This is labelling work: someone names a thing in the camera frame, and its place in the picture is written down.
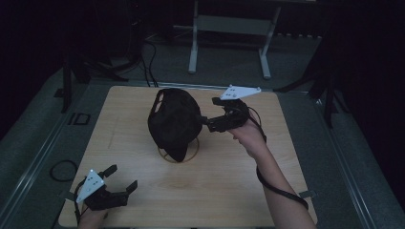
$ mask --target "dark background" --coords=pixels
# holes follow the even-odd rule
[[[170,39],[171,25],[191,25],[192,2],[150,1],[149,6],[142,5],[137,13],[145,13],[145,21]],[[202,10],[227,13],[231,9],[227,2],[216,1]],[[238,8],[244,1],[231,2]],[[24,112],[48,77],[61,68],[67,44],[74,41],[95,58],[105,55],[106,38],[94,27],[93,3],[60,0],[0,3],[3,105],[0,137]],[[323,37],[308,73],[319,69],[327,73],[339,63],[336,88],[343,93],[403,207],[405,4],[402,1],[280,4],[283,9],[277,33]]]

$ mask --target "cable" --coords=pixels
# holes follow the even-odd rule
[[[249,119],[259,128],[259,131],[260,131],[260,133],[262,134],[263,139],[266,141],[266,135],[265,135],[265,133],[264,133],[264,131],[263,131],[263,129],[262,129],[262,120],[261,120],[259,114],[258,114],[253,108],[250,108],[250,107],[249,107],[249,109],[252,110],[254,113],[256,113],[256,115],[257,115],[258,118],[259,118],[259,123],[258,123],[251,115],[249,116]],[[281,195],[281,196],[283,196],[283,197],[285,197],[285,198],[289,198],[289,199],[292,199],[292,200],[294,200],[294,201],[297,201],[297,202],[303,204],[304,207],[305,207],[307,210],[309,209],[308,203],[307,203],[303,198],[300,198],[300,197],[298,197],[298,196],[296,196],[296,195],[294,195],[294,194],[292,194],[292,193],[286,192],[286,191],[284,191],[284,190],[278,189],[278,188],[272,186],[271,184],[267,183],[267,181],[263,178],[262,174],[260,173],[258,167],[256,167],[256,175],[257,175],[257,178],[259,179],[259,181],[260,181],[260,182],[263,184],[263,186],[265,186],[268,190],[270,190],[270,191],[272,191],[272,192],[274,192],[274,193],[276,193],[276,194],[278,194],[278,195]]]
[[[58,166],[58,165],[60,165],[60,164],[62,164],[62,163],[69,163],[69,164],[72,164],[72,165],[74,166],[74,168],[75,168],[75,174],[77,173],[77,165],[76,165],[73,161],[71,161],[71,160],[69,160],[69,159],[61,160],[61,161],[57,162],[57,163],[50,169],[50,177],[51,177],[51,179],[56,180],[56,181],[58,181],[58,182],[69,182],[69,181],[74,180],[74,179],[75,179],[75,176],[73,176],[73,177],[71,177],[71,178],[65,178],[65,179],[63,179],[63,178],[57,178],[57,177],[53,174],[54,168],[56,168],[56,166]]]
[[[156,46],[154,44],[152,44],[151,42],[149,42],[149,41],[144,41],[144,42],[146,44],[152,46],[153,49],[154,49],[154,52],[152,54],[152,57],[151,57],[151,60],[149,62],[149,67],[148,68],[146,67],[145,59],[143,58],[142,55],[140,56],[140,60],[142,62],[142,66],[143,66],[143,72],[144,72],[145,80],[146,80],[146,83],[148,84],[148,86],[150,87],[151,85],[150,85],[149,79],[148,79],[148,73],[149,73],[149,75],[150,75],[150,77],[152,79],[152,82],[154,84],[154,87],[158,88],[159,84],[158,84],[158,82],[156,81],[155,77],[152,74],[152,63],[153,63],[153,60],[155,59],[155,56],[156,56]]]

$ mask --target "forearm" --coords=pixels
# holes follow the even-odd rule
[[[295,194],[269,150],[255,157],[265,181],[283,191]],[[268,209],[274,224],[280,228],[315,228],[308,210],[299,202],[276,194],[264,187]]]

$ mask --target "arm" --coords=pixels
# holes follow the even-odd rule
[[[267,183],[296,195],[263,140],[259,128],[251,120],[248,120],[244,126],[229,130],[229,132],[234,135],[234,139],[239,140],[247,153],[256,161],[258,169]],[[266,187],[264,189],[267,206],[277,228],[316,228],[309,212],[302,204],[273,193]]]
[[[92,211],[83,204],[83,210],[80,217],[78,229],[98,229],[107,215],[108,210]]]

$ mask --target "metal stand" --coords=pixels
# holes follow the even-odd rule
[[[274,29],[277,24],[278,17],[280,15],[281,8],[278,7],[273,15],[272,20],[258,20],[258,19],[245,19],[234,17],[220,17],[210,15],[199,15],[199,1],[194,1],[194,20],[193,20],[193,45],[191,47],[190,63],[188,65],[188,72],[195,73],[197,69],[197,54],[198,43],[197,34],[198,31],[220,31],[220,32],[232,32],[243,33],[253,35],[265,35],[266,43],[259,50],[260,63],[262,64],[263,78],[271,78],[270,70],[267,62],[268,46],[273,36]]]

